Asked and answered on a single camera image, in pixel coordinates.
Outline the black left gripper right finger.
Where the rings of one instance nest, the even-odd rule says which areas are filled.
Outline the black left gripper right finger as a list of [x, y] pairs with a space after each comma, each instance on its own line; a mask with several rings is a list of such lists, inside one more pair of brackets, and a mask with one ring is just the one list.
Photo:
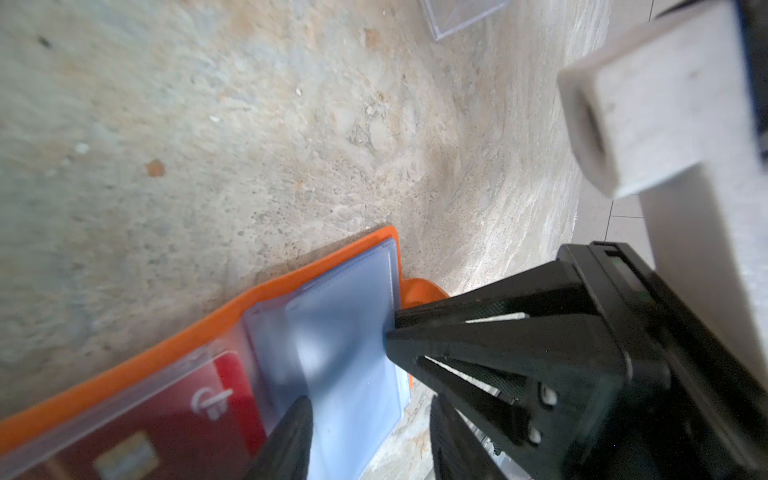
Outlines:
[[431, 402], [430, 440], [436, 479], [506, 478], [444, 395]]

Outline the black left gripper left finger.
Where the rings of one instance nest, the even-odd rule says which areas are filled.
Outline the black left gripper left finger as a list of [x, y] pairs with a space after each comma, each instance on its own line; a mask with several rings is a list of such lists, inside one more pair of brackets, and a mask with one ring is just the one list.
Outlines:
[[307, 479], [313, 426], [311, 401], [300, 396], [269, 435], [243, 478]]

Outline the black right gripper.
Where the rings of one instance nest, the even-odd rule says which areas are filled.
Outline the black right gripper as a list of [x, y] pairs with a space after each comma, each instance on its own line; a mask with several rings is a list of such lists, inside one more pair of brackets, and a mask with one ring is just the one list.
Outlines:
[[626, 243], [557, 257], [397, 312], [387, 356], [535, 479], [599, 477], [624, 384], [608, 474], [766, 478], [765, 388], [659, 275]]

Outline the orange card holder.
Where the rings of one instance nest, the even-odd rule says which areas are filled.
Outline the orange card holder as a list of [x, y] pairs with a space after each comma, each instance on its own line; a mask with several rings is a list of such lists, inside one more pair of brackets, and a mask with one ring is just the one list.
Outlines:
[[225, 350], [243, 359], [266, 440], [310, 399], [308, 479], [357, 479], [405, 413], [412, 377], [385, 353], [398, 310], [445, 298], [406, 279], [399, 237], [381, 228], [255, 286], [172, 338], [1, 424], [1, 458], [179, 362]]

